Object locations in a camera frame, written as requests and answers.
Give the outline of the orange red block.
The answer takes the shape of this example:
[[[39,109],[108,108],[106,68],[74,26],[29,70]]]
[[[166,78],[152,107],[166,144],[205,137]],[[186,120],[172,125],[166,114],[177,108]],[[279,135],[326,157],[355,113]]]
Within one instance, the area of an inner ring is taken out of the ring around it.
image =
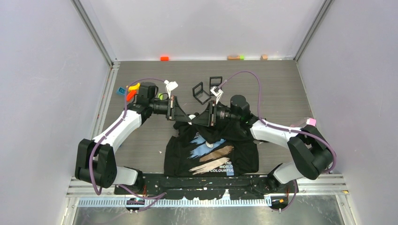
[[[126,101],[127,102],[132,101],[136,94],[137,94],[136,90],[131,90],[130,92],[128,92],[128,94],[126,96]]]

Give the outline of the black brooch box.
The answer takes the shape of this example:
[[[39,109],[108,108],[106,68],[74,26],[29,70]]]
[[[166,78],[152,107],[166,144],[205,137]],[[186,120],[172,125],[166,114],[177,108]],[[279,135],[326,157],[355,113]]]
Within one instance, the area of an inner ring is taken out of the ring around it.
[[[211,76],[209,77],[209,89],[211,90],[213,87],[218,87],[223,82],[222,76]]]
[[[211,99],[211,96],[204,90],[203,82],[199,82],[192,88],[192,95],[202,105]]]

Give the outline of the black printed t-shirt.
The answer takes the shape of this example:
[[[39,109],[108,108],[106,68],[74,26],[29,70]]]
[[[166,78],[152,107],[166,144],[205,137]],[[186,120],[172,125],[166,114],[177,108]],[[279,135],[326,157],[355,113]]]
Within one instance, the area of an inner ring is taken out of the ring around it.
[[[166,146],[164,175],[169,177],[239,176],[259,170],[259,151],[245,122],[216,127],[176,122],[178,131]],[[206,142],[213,143],[208,148]]]

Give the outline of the tan block at wall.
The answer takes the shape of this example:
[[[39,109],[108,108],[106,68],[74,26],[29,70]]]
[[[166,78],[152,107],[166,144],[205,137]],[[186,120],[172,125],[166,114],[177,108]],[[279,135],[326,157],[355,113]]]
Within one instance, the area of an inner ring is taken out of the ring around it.
[[[229,55],[227,60],[240,60],[240,55]]]

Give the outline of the pink metronome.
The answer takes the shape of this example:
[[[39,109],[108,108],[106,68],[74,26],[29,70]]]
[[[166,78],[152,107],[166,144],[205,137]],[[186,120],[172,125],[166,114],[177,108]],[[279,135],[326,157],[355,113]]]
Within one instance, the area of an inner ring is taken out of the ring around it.
[[[293,128],[303,128],[306,125],[311,125],[311,126],[316,126],[316,119],[310,118],[310,117],[305,117],[297,122],[294,122],[293,124],[290,125],[290,127]]]

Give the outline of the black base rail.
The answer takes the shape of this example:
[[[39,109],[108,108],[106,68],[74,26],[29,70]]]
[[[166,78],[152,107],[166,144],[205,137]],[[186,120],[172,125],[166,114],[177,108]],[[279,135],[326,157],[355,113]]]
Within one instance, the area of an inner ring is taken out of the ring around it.
[[[228,177],[167,177],[159,173],[144,173],[132,186],[125,185],[135,194],[157,196],[165,193],[168,200],[221,199],[229,194],[231,200],[261,199],[264,195],[292,196],[297,190],[293,181],[277,184],[265,174]]]

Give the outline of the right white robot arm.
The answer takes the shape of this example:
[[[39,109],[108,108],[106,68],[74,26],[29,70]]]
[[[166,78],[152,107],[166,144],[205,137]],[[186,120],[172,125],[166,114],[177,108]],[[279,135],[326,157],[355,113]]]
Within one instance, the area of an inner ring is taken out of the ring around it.
[[[254,140],[288,149],[292,161],[278,165],[267,175],[268,187],[273,192],[281,192],[288,182],[299,178],[315,180],[335,166],[336,153],[315,126],[287,127],[266,121],[251,113],[242,95],[234,95],[229,106],[210,101],[202,113],[189,118],[191,124],[216,130],[221,125],[237,124],[240,129],[246,128]]]

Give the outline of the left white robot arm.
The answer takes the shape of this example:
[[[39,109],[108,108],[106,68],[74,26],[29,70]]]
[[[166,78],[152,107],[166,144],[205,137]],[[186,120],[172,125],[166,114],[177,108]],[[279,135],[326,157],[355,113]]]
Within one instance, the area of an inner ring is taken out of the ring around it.
[[[117,166],[115,153],[126,138],[152,114],[165,115],[167,120],[190,122],[191,119],[178,105],[171,91],[178,87],[177,82],[164,80],[168,99],[156,98],[158,87],[151,79],[140,79],[140,87],[135,102],[125,102],[124,110],[118,119],[105,131],[93,139],[83,139],[77,147],[75,177],[92,184],[100,195],[102,189],[112,185],[126,185],[133,194],[139,194],[144,182],[139,170]]]

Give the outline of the yellow curved block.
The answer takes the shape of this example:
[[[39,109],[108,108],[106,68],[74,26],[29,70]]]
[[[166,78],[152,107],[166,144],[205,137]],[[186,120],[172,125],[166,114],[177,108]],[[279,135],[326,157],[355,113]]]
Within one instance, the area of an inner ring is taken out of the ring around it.
[[[136,84],[134,84],[134,85],[128,87],[127,90],[128,90],[128,92],[130,92],[130,91],[133,91],[133,90],[138,90],[139,87],[140,87],[140,83],[138,82],[138,83],[136,83]]]

